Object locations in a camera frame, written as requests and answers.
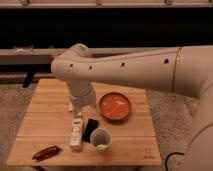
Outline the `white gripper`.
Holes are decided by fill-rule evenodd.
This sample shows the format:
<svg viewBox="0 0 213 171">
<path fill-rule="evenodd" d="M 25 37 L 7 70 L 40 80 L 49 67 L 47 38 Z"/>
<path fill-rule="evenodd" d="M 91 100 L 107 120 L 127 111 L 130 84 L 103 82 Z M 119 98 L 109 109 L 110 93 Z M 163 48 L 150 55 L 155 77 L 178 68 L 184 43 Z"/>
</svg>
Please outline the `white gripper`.
<svg viewBox="0 0 213 171">
<path fill-rule="evenodd" d="M 90 90 L 86 95 L 77 97 L 70 96 L 70 102 L 73 105 L 73 116 L 81 117 L 82 109 L 86 106 L 95 106 L 96 105 L 96 92 L 94 90 Z"/>
</svg>

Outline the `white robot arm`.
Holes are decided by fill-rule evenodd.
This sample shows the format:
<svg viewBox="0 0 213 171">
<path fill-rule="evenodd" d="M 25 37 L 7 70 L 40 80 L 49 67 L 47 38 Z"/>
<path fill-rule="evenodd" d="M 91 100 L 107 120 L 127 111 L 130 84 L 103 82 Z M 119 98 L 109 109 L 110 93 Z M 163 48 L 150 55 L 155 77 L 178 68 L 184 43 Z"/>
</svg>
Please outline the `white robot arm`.
<svg viewBox="0 0 213 171">
<path fill-rule="evenodd" d="M 94 82 L 174 92 L 199 100 L 193 132 L 180 171 L 213 171 L 213 45 L 173 47 L 94 58 L 83 44 L 51 63 L 75 109 L 96 100 Z"/>
</svg>

